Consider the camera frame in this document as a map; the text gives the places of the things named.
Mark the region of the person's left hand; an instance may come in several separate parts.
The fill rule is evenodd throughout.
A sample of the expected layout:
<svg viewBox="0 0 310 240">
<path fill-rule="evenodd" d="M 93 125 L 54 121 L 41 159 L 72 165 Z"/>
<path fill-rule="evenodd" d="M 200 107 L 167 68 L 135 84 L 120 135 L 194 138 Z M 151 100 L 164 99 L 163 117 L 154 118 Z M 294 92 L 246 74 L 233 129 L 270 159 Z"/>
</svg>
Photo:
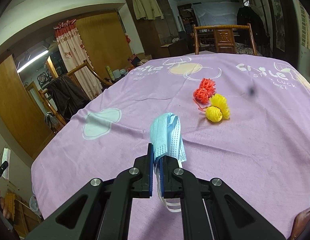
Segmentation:
<svg viewBox="0 0 310 240">
<path fill-rule="evenodd" d="M 5 204 L 5 199 L 1 197 L 1 192 L 0 192 L 0 205 L 2 208 L 2 214 L 6 219 L 11 219 L 12 214 L 8 209 L 8 206 Z"/>
</svg>

